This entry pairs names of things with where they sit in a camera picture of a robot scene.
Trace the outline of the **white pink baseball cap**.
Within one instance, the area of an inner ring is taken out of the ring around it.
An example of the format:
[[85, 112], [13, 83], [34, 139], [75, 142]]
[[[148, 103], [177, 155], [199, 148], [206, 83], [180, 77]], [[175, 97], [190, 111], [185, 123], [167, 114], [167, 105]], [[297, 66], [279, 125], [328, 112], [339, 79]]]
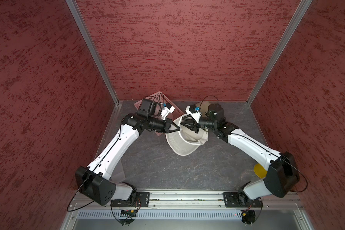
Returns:
[[177, 132], [165, 134], [166, 140], [171, 149], [180, 156], [188, 156], [193, 153], [199, 146], [208, 141], [208, 131], [199, 129], [198, 133], [191, 131], [181, 123], [188, 115], [182, 115], [173, 122], [180, 127]]

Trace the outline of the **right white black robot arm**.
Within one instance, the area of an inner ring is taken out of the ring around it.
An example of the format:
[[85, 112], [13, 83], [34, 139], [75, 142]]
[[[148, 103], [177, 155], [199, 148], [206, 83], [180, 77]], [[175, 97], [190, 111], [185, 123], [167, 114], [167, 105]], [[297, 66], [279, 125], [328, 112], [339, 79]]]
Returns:
[[197, 106], [188, 106], [181, 125], [195, 133], [212, 131], [218, 139], [237, 147], [266, 170], [264, 178], [249, 182], [238, 190], [238, 199], [243, 204], [269, 195], [282, 198], [300, 180], [292, 154], [271, 149], [244, 133], [226, 120], [224, 109], [217, 103], [209, 105], [205, 117]]

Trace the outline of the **beige baseball cap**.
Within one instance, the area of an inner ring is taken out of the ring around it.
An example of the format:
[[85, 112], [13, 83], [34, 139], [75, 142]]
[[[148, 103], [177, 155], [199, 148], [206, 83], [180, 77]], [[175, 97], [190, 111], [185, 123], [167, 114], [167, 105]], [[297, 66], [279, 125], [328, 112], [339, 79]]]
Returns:
[[201, 113], [206, 113], [209, 110], [209, 106], [211, 105], [211, 102], [204, 101], [204, 102], [198, 102], [196, 104], [196, 107], [200, 108]]

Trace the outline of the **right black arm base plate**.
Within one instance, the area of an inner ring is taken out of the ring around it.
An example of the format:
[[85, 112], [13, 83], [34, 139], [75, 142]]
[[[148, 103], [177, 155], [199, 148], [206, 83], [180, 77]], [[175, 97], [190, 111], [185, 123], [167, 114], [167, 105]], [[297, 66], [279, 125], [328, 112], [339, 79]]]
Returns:
[[224, 192], [222, 193], [225, 207], [227, 208], [262, 208], [261, 198], [249, 199], [244, 193]]

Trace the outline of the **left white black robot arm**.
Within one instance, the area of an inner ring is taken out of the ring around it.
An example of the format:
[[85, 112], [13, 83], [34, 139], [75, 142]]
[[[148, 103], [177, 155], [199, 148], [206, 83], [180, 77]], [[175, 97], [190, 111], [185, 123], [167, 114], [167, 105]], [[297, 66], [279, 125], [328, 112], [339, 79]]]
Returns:
[[136, 188], [128, 183], [114, 183], [112, 173], [131, 144], [143, 131], [169, 134], [180, 127], [168, 115], [175, 107], [171, 103], [157, 103], [143, 99], [135, 113], [126, 115], [119, 130], [106, 148], [86, 167], [75, 173], [78, 192], [104, 206], [111, 200], [122, 200], [132, 206], [137, 203]]

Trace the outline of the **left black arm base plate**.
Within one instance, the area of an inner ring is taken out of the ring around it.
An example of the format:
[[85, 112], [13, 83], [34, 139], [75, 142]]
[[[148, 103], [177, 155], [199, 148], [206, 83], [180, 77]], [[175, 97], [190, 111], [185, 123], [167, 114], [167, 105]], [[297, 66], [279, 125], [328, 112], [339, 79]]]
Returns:
[[112, 207], [145, 208], [149, 206], [150, 192], [136, 192], [129, 200], [112, 200]]

